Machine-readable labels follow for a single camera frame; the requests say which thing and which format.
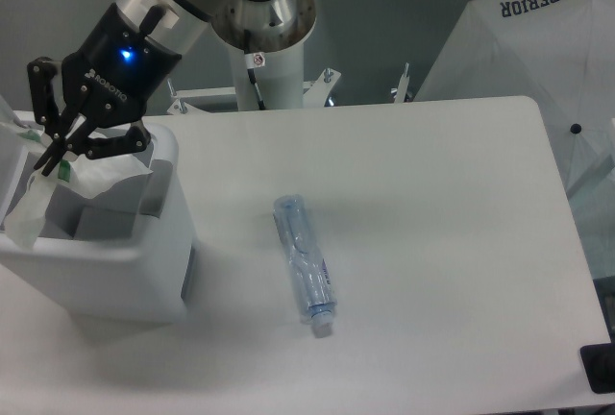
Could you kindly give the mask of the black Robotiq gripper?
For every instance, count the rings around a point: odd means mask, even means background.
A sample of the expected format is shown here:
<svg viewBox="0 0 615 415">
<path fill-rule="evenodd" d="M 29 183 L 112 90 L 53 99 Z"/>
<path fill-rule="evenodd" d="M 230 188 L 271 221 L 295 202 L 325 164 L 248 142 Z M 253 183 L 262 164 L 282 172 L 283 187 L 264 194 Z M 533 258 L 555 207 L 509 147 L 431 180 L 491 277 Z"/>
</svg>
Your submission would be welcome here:
<svg viewBox="0 0 615 415">
<path fill-rule="evenodd" d="M 35 164 L 43 176 L 49 176 L 67 154 L 96 160 L 147 148 L 151 135 L 141 122 L 121 136 L 93 137 L 98 126 L 91 119 L 71 131 L 75 121 L 60 115 L 52 82 L 61 70 L 65 106 L 84 117 L 98 117 L 101 128 L 140 120 L 148 99 L 182 58 L 150 37 L 168 13 L 168 8 L 155 5 L 135 26 L 111 4 L 82 46 L 61 65 L 46 57 L 28 63 L 35 121 L 51 138 Z"/>
</svg>

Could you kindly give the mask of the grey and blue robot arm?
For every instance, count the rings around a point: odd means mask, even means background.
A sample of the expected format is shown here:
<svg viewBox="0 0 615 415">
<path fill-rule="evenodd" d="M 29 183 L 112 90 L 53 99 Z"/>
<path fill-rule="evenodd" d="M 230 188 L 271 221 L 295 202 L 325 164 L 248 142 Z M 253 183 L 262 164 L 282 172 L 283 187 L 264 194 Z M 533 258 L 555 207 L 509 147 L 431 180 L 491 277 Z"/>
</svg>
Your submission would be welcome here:
<svg viewBox="0 0 615 415">
<path fill-rule="evenodd" d="M 50 143 L 49 175 L 67 154 L 104 159 L 144 151 L 147 101 L 231 0 L 115 0 L 81 47 L 27 65 L 33 112 Z"/>
</svg>

